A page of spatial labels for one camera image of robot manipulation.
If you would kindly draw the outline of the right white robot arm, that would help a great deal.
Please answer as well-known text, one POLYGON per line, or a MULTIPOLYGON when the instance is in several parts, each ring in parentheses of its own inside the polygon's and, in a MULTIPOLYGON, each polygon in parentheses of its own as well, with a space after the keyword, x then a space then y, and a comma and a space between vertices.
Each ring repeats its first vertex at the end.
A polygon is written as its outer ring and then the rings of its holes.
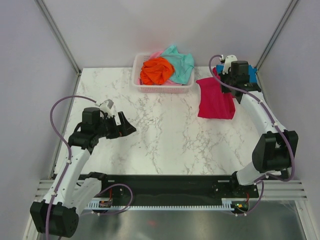
POLYGON ((260 138, 252 152, 252 161, 234 172, 229 191, 235 197, 242 196, 247 186, 265 178, 282 182, 290 181, 295 174, 295 154, 298 145, 296 131, 287 130, 267 105, 261 88, 250 82, 249 64, 234 55, 222 60, 223 69, 218 75, 223 93, 231 93, 247 111, 260 138))

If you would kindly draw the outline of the crimson red t shirt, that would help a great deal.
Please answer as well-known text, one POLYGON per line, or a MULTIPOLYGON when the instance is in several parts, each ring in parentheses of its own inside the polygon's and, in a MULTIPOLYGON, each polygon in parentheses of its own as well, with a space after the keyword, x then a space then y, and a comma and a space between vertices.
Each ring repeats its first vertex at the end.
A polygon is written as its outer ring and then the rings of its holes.
POLYGON ((213 77, 198 79, 200 103, 198 117, 205 119, 232 120, 236 108, 231 93, 222 93, 219 82, 213 77))

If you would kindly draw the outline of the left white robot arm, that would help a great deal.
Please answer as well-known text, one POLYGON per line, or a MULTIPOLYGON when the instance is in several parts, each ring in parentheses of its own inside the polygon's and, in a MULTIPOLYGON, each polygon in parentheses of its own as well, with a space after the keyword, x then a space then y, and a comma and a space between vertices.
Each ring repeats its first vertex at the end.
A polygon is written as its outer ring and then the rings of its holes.
POLYGON ((110 185, 104 181, 103 173, 87 177, 79 188, 76 185, 84 165, 101 138, 112 140, 136 132, 123 112, 118 112, 118 117, 119 124, 108 109, 87 107, 83 110, 81 122, 68 138, 68 155, 64 167, 43 199, 33 202, 30 207, 33 223, 39 233, 47 237, 72 237, 81 213, 92 198, 97 195, 104 197, 109 193, 110 185))

